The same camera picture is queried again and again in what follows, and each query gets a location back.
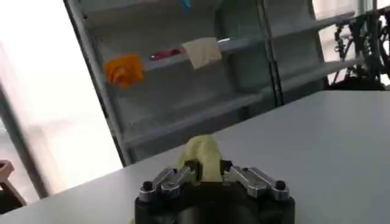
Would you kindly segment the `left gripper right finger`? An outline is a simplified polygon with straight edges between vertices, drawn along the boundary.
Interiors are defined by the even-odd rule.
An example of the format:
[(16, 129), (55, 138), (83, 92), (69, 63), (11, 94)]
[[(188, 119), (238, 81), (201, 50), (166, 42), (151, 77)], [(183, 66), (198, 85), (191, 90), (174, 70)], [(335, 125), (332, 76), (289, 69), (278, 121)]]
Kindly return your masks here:
[(234, 166), (231, 161), (220, 160), (220, 170), (225, 182), (239, 183), (252, 198), (268, 194), (276, 201), (287, 201), (290, 192), (287, 183), (276, 180), (256, 167)]

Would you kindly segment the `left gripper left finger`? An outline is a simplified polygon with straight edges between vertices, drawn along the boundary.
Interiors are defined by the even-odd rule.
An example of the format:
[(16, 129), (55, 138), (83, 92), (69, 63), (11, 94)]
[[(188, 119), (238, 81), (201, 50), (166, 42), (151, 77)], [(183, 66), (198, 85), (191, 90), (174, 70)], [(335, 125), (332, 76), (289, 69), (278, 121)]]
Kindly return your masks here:
[(201, 163), (187, 160), (181, 168), (165, 168), (153, 180), (145, 181), (139, 189), (138, 199), (149, 203), (159, 196), (177, 198), (180, 189), (188, 184), (196, 185), (201, 178)]

